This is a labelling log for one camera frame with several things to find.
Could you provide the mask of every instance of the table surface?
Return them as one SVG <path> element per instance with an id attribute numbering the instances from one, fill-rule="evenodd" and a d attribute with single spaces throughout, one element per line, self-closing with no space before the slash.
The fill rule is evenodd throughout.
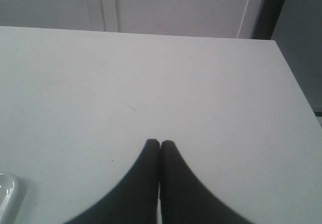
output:
<path id="1" fill-rule="evenodd" d="M 321 222 L 322 130 L 274 41 L 0 27 L 0 56 L 16 224 L 84 211 L 148 138 L 257 224 Z"/>

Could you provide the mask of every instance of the white wall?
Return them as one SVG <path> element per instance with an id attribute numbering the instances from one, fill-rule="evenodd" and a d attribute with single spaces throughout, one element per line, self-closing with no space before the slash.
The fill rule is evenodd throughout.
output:
<path id="1" fill-rule="evenodd" d="M 250 38 L 261 1 L 117 0 L 119 31 Z"/>
<path id="2" fill-rule="evenodd" d="M 285 0 L 276 40 L 313 108 L 322 109 L 322 0 Z"/>
<path id="3" fill-rule="evenodd" d="M 100 0 L 0 0 L 0 25 L 104 30 Z"/>

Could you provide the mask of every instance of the white door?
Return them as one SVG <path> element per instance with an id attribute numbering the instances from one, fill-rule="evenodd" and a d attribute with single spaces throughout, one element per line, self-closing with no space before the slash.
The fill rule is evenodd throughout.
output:
<path id="1" fill-rule="evenodd" d="M 118 28 L 114 27 L 113 31 L 250 38 L 261 1 L 116 0 L 117 19 L 112 21 L 114 24 L 118 21 Z M 113 10 L 103 4 L 109 8 L 108 18 Z"/>
<path id="2" fill-rule="evenodd" d="M 0 0 L 0 25 L 106 30 L 101 0 Z"/>

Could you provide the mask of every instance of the white dish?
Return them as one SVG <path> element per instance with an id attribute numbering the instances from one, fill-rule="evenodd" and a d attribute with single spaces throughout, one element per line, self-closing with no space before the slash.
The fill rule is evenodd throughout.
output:
<path id="1" fill-rule="evenodd" d="M 18 188 L 18 179 L 13 174 L 0 172 L 0 224 L 13 219 Z"/>

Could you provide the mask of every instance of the small scratch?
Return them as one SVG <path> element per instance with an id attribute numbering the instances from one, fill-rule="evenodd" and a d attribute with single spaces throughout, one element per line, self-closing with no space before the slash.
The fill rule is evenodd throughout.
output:
<path id="1" fill-rule="evenodd" d="M 126 101 L 124 101 L 124 100 L 122 100 L 126 105 L 128 105 L 133 111 L 136 111 L 136 109 L 133 107 L 133 106 L 131 106 L 130 104 L 128 104 Z"/>

